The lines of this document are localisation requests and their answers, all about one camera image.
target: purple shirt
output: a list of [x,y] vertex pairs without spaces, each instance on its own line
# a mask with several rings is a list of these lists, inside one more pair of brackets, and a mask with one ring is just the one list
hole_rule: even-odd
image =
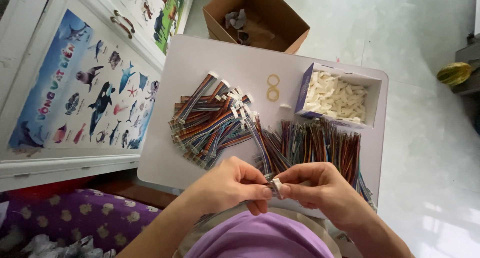
[[300,222],[275,213],[233,216],[203,235],[184,258],[333,258],[327,245]]

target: fingernail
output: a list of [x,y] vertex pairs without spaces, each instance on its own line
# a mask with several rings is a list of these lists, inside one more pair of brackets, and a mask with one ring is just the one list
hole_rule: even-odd
[[292,191],[292,189],[290,188],[290,186],[287,186],[287,185],[285,185],[285,184],[283,184],[283,185],[280,187],[280,194],[282,194],[283,196],[289,197],[291,191]]
[[271,199],[272,198],[272,191],[269,188],[264,188],[263,189],[263,195],[265,199]]

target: starfish illustration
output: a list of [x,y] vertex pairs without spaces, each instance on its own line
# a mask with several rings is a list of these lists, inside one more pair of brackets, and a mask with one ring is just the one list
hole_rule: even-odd
[[134,88],[133,88],[133,87],[134,87],[134,86],[133,86],[133,84],[132,84],[132,86],[131,86],[131,87],[132,87],[132,88],[131,88],[131,90],[127,90],[127,91],[129,91],[129,92],[130,92],[130,95],[129,95],[129,97],[132,95],[132,96],[135,98],[135,95],[134,95],[134,93],[135,93],[135,92],[136,92],[138,89],[135,89],[135,90],[134,90]]

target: hand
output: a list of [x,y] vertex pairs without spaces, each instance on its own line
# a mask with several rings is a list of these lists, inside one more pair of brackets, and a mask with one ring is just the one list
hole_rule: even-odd
[[250,212],[258,216],[268,211],[267,200],[272,191],[265,185],[265,176],[237,157],[229,157],[188,187],[181,196],[202,214],[219,213],[245,200]]
[[[320,209],[340,230],[358,227],[375,212],[329,162],[303,163],[276,176],[280,193],[310,209]],[[311,186],[300,185],[309,181]]]

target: white tiled floor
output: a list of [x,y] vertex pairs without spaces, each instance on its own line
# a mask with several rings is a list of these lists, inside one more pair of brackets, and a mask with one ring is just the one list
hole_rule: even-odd
[[[208,37],[195,0],[185,34]],[[475,0],[285,0],[311,27],[298,54],[390,78],[378,214],[417,258],[480,253],[480,138],[436,73],[473,31]]]

